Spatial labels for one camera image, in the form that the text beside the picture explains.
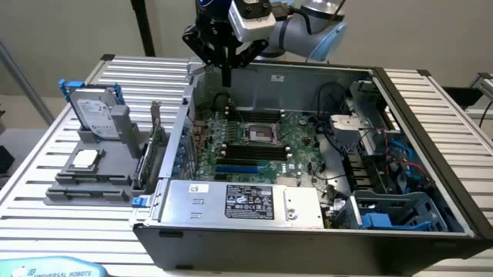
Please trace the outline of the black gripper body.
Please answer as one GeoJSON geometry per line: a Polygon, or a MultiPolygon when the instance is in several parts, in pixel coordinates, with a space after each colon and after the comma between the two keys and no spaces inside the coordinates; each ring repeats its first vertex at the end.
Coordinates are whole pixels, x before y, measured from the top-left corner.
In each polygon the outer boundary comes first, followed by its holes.
{"type": "Polygon", "coordinates": [[[231,0],[196,1],[195,26],[199,37],[210,44],[239,44],[228,20],[231,0]]]}

